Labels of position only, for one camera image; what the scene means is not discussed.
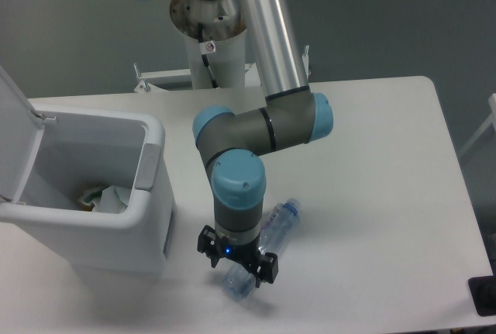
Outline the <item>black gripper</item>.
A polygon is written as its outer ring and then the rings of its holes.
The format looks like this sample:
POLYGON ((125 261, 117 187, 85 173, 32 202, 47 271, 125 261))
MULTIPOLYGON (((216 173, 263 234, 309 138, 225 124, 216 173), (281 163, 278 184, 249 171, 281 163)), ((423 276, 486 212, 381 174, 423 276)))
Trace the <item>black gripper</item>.
POLYGON ((259 251, 260 234, 248 243, 235 245, 226 237, 219 238, 215 230, 205 225, 198 235, 197 251, 210 259, 215 268, 222 258, 241 265, 255 277, 255 287, 262 283, 273 284, 278 274, 278 256, 276 253, 262 254, 259 251))

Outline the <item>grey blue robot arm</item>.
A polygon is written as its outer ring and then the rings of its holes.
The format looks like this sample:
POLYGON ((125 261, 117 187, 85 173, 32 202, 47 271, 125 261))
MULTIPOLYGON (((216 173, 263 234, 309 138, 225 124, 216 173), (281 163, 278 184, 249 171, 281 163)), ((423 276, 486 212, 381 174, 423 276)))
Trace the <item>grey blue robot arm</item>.
POLYGON ((265 106, 241 114, 212 106, 193 122, 215 217, 214 225, 200 232, 198 251, 212 265, 226 258, 257 284, 273 283, 277 255, 259 249, 267 187, 260 158, 328 136, 333 128, 329 101, 310 90, 285 0, 173 0, 170 17, 195 41, 214 89, 226 85, 214 67, 219 44, 243 32, 251 35, 265 106))

